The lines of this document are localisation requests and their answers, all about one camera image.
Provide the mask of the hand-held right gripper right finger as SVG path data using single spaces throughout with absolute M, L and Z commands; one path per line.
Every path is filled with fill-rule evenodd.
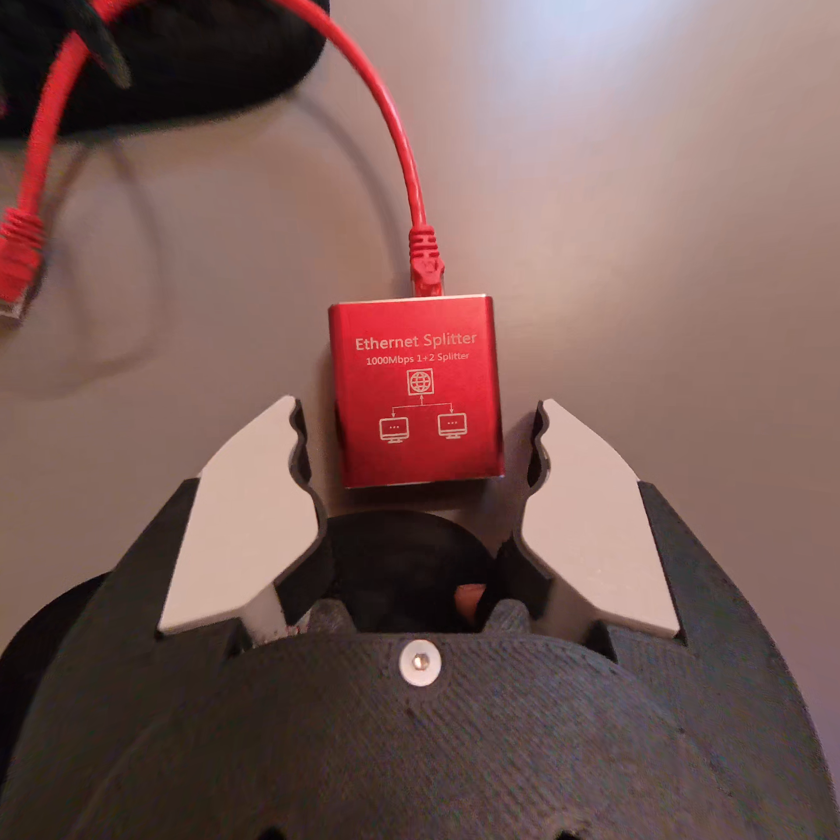
M 532 446 L 537 474 L 513 531 L 514 597 L 537 634 L 584 640 L 609 623 L 654 637 L 679 634 L 639 480 L 625 459 L 554 399 L 541 401 Z

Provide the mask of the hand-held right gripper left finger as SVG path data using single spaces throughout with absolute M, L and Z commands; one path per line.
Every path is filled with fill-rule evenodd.
M 284 395 L 198 477 L 158 631 L 237 619 L 254 645 L 289 635 L 329 586 L 326 510 L 310 485 L 301 404 Z

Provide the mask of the red ethernet splitter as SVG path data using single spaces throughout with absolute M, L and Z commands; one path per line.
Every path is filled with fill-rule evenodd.
M 504 475 L 493 303 L 472 295 L 331 306 L 346 488 Z

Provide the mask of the grey desk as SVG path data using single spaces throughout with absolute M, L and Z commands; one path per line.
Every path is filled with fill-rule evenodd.
M 391 89 L 449 294 L 494 298 L 507 472 L 346 491 L 328 308 L 406 294 L 399 164 L 325 49 L 231 119 L 57 151 L 2 329 L 2 647 L 290 393 L 333 516 L 491 552 L 553 398 L 749 599 L 838 758 L 838 2 L 334 2 Z

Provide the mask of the black padded wrist rest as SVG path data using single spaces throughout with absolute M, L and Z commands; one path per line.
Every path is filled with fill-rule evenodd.
M 273 2 L 138 2 L 112 24 L 93 2 L 2 1 L 2 141 L 27 139 L 49 69 L 66 37 L 92 57 L 59 135 L 136 130 L 243 111 L 294 88 L 325 38 Z

